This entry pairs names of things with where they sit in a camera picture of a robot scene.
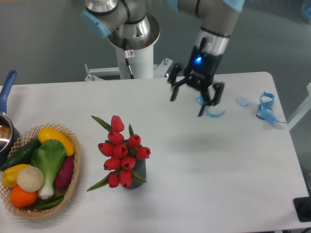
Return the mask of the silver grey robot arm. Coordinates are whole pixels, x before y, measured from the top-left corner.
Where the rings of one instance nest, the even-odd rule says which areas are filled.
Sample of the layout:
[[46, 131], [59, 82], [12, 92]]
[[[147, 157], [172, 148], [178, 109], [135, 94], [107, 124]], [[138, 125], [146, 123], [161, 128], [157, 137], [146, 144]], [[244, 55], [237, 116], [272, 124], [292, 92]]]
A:
[[[168, 5], [202, 22], [187, 66], [174, 64], [167, 80], [173, 92], [171, 101], [184, 84], [201, 93], [199, 116], [202, 116], [220, 102], [225, 84], [213, 78], [244, 1], [170, 0]], [[107, 37], [122, 51], [142, 49], [159, 36], [157, 21], [147, 14], [144, 0], [86, 0], [81, 16], [95, 35]]]

